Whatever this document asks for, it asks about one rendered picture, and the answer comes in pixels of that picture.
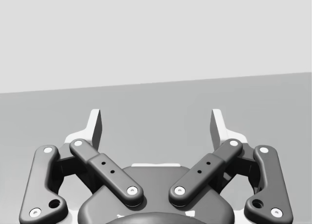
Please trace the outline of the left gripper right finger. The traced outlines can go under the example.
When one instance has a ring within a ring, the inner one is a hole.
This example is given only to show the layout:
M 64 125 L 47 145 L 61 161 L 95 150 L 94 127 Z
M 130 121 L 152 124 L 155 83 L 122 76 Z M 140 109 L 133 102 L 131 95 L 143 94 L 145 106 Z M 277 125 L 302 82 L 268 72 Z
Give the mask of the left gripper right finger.
M 246 176 L 253 189 L 243 208 L 254 224 L 291 224 L 293 213 L 274 147 L 252 148 L 247 138 L 227 129 L 221 110 L 213 109 L 210 134 L 214 151 L 206 154 L 169 189 L 176 207 L 188 205 L 207 185 L 221 192 L 236 176 Z

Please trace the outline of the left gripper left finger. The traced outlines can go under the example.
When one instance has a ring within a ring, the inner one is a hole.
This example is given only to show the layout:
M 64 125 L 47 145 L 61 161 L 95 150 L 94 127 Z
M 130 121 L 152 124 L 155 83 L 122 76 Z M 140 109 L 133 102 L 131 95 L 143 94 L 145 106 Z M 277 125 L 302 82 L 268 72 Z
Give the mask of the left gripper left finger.
M 66 219 L 69 209 L 59 189 L 64 178 L 73 174 L 92 193 L 104 185 L 127 207 L 143 202 L 143 188 L 99 153 L 101 135 L 101 112 L 93 109 L 85 129 L 69 134 L 61 148 L 44 145 L 36 149 L 19 213 L 21 224 L 58 224 Z

